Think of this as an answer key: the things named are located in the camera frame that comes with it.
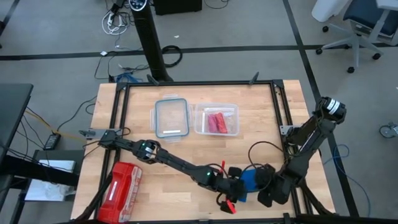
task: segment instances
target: trash can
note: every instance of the trash can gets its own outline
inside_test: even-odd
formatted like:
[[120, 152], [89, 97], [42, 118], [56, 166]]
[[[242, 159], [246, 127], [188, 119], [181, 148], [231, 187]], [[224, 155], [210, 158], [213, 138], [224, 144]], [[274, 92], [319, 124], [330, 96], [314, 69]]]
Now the trash can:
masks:
[[349, 0], [318, 0], [312, 9], [312, 17], [326, 22], [331, 16], [337, 16]]

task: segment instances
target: black box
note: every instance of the black box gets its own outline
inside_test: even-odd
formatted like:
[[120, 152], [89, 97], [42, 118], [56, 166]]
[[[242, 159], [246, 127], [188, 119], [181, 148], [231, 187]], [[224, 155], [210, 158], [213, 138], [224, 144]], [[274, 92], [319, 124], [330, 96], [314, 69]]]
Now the black box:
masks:
[[157, 15], [201, 11], [202, 0], [154, 0]]

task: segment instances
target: wooden table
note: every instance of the wooden table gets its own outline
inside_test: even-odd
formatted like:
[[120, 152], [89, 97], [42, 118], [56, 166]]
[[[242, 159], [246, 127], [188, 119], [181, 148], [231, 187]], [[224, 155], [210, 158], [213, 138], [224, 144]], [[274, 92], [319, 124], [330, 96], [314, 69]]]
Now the wooden table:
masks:
[[[302, 124], [308, 119], [300, 82], [285, 80], [285, 91], [289, 101], [294, 124]], [[115, 96], [115, 84], [102, 84], [99, 87], [94, 110], [92, 128], [109, 128]], [[217, 86], [148, 86], [130, 89], [125, 127], [132, 133], [126, 139], [157, 139], [149, 127], [149, 111], [157, 100], [165, 94], [177, 93], [190, 104], [204, 102], [234, 103], [239, 106], [240, 134], [236, 137], [205, 136], [191, 132], [181, 142], [167, 144], [160, 140], [162, 147], [170, 153], [196, 165], [221, 163], [229, 166], [246, 167], [249, 164], [248, 149], [257, 141], [270, 141], [281, 146], [279, 127], [275, 120], [274, 105], [269, 85], [217, 85]], [[121, 94], [116, 124], [119, 124]], [[282, 101], [279, 100], [281, 113]], [[91, 151], [95, 145], [87, 147]], [[252, 150], [254, 162], [270, 163], [277, 170], [283, 164], [283, 154], [267, 144], [260, 144]], [[98, 189], [104, 150], [97, 149], [84, 160], [80, 173], [72, 218], [83, 212]], [[205, 190], [188, 176], [163, 164], [148, 165], [139, 162], [130, 152], [122, 151], [121, 161], [139, 165], [144, 172], [139, 194], [132, 212], [131, 220], [197, 220], [232, 218], [280, 218], [283, 213], [294, 216], [292, 202], [285, 205], [274, 203], [266, 208], [257, 201], [257, 194], [249, 194], [246, 203], [236, 204], [234, 215], [222, 212], [216, 204], [218, 193]], [[319, 153], [310, 161], [307, 184], [324, 206], [334, 211], [330, 191], [326, 181]], [[304, 204], [299, 193], [300, 206]]]

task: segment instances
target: red object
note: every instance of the red object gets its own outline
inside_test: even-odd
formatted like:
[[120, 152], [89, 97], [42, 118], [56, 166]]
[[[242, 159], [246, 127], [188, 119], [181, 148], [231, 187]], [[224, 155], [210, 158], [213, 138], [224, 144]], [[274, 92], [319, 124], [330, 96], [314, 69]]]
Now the red object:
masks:
[[226, 130], [224, 116], [222, 113], [216, 114], [216, 120], [217, 120], [218, 132], [223, 133], [223, 134], [228, 133], [228, 131]]
[[235, 206], [229, 200], [226, 201], [226, 204], [228, 205], [228, 208], [231, 210], [232, 214], [235, 214], [236, 213]]
[[211, 133], [218, 133], [217, 130], [217, 120], [216, 116], [213, 114], [209, 114], [208, 116], [208, 123], [209, 123], [209, 132]]
[[112, 175], [105, 203], [99, 209], [98, 220], [110, 224], [124, 223], [130, 220], [142, 169], [131, 163], [117, 162]]
[[222, 169], [220, 169], [220, 173], [224, 174], [223, 169], [225, 167], [225, 161], [221, 162], [221, 167], [222, 167]]

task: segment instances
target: clear plastic container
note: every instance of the clear plastic container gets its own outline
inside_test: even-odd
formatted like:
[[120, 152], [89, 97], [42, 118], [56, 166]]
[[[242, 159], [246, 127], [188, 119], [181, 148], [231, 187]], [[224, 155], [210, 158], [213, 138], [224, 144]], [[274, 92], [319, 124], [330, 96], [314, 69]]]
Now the clear plastic container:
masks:
[[190, 110], [186, 99], [177, 95], [165, 95], [163, 100], [156, 101], [150, 111], [150, 128], [158, 138], [168, 141], [179, 141], [189, 134]]
[[[226, 132], [219, 127], [223, 120]], [[239, 108], [230, 103], [199, 103], [195, 107], [195, 132], [217, 136], [237, 136], [239, 134]]]

